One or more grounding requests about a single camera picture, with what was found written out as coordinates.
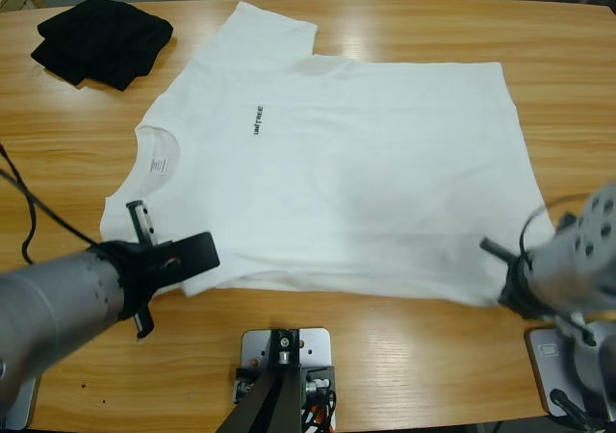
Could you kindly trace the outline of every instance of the white t-shirt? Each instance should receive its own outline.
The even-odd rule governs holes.
[[[220,267],[182,284],[493,303],[543,204],[501,66],[313,55],[317,27],[240,3],[145,114],[135,166],[106,201],[133,241],[211,231]],[[546,216],[528,235],[546,240]]]

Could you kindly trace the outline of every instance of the wooden table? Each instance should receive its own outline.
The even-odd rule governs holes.
[[[547,200],[614,177],[616,21],[606,8],[516,1],[259,1],[319,25],[315,52],[370,62],[503,64]],[[0,138],[32,191],[98,237],[103,200],[135,158],[134,127],[236,2],[138,6],[174,38],[125,92],[75,88],[36,64],[36,25],[59,9],[0,14]],[[0,192],[1,269],[22,264],[23,197]],[[85,246],[40,216],[46,260]],[[124,322],[42,378],[34,427],[68,431],[213,431],[231,409],[248,329],[329,329],[340,431],[542,415],[522,320],[502,308],[344,293],[211,291],[156,299],[157,328],[137,343]]]

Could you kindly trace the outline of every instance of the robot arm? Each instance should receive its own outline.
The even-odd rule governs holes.
[[[616,309],[616,185],[593,193],[580,216],[563,217],[547,243],[515,256],[484,240],[506,261],[499,302],[555,328],[526,333],[544,408],[594,431],[616,422],[616,323],[586,323],[586,312]]]
[[[0,419],[26,380],[120,320],[135,317],[144,337],[154,292],[218,266],[209,233],[154,245],[144,206],[129,210],[140,243],[104,242],[0,274]]]

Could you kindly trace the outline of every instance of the t-shirt sleeve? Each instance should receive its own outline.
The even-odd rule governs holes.
[[[197,52],[202,64],[271,68],[312,56],[317,26],[240,2]]]

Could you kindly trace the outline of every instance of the folded black shirt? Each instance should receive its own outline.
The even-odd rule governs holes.
[[[173,27],[113,0],[86,0],[38,25],[45,40],[32,57],[73,85],[86,77],[125,90],[152,69]]]

